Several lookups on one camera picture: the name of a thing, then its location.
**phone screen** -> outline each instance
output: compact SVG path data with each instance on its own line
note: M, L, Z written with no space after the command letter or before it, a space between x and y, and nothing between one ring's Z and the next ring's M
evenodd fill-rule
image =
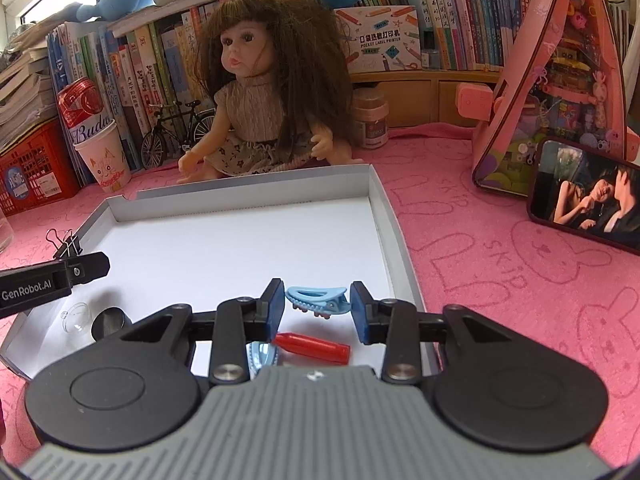
M640 170L558 140L542 143L530 214L640 250Z

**white box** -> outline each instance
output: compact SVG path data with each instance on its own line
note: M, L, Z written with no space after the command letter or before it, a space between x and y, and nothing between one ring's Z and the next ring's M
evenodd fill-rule
M271 278L286 286L364 282L374 298L411 301L424 310L398 221L372 166L287 171L153 189L135 200L106 199L76 233L84 253L110 259L105 278L71 296L18 314L0 360L27 380L92 343L69 336L61 313L82 301L92 314L119 306L132 322L174 303L194 312L229 298L259 297ZM288 304L281 332L349 344L351 364L380 371L384 348L358 341L350 314L315 318ZM210 343L197 343L191 370L207 375ZM301 358L284 364L308 364ZM437 370L423 345L425 373Z

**bicycle model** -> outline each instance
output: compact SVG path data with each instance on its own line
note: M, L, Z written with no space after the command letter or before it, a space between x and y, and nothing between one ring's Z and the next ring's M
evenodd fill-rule
M178 109L182 106L180 101L176 101L174 104L177 105ZM140 147L140 158L142 159L142 165L145 169L149 170L150 168L162 166L167 155L165 136L170 136L181 147L182 152L187 152L209 132L213 117L216 115L216 110L212 108L204 110L203 112L197 112L195 107L199 104L200 101L196 99L195 101L185 104L187 108L190 108L190 111L180 112L166 117L163 117L162 114L164 113L164 109L168 107L167 105L152 105L159 110L154 113L154 116L158 118L156 125L142 139L142 146ZM186 115L189 116L187 138L182 140L164 126L164 123L173 119L183 118Z

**white paper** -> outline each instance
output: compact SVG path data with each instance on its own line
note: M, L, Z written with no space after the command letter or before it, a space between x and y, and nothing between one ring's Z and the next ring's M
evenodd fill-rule
M203 312L229 298L257 298L272 278L283 279L285 287L349 288L360 280L374 298L393 296L368 198L126 222L91 250L103 251L111 270L105 278L74 287L60 302L60 312L79 301L94 315L119 306L133 322L174 303ZM351 365L380 371L384 347L361 345L350 314L325 320L287 303L280 331L349 344ZM66 335L58 313L36 359L20 368L33 377L91 341L89 335ZM207 375L209 350L210 343L198 343L195 374ZM322 365L288 355L283 361Z

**jar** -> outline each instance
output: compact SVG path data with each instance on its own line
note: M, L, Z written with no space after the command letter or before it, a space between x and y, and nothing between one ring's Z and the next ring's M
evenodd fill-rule
M356 88L353 91L351 111L356 125L356 136L363 148L372 150L386 144L389 104L382 91L378 88Z

